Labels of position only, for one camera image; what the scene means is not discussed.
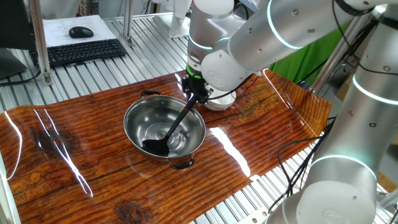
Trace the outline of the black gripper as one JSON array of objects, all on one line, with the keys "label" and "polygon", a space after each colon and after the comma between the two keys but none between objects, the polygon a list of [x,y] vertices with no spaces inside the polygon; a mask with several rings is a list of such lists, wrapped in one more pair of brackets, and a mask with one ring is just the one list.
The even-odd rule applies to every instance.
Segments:
[{"label": "black gripper", "polygon": [[187,100],[197,95],[199,104],[206,104],[212,93],[204,79],[194,78],[192,76],[184,76],[182,78],[182,90]]}]

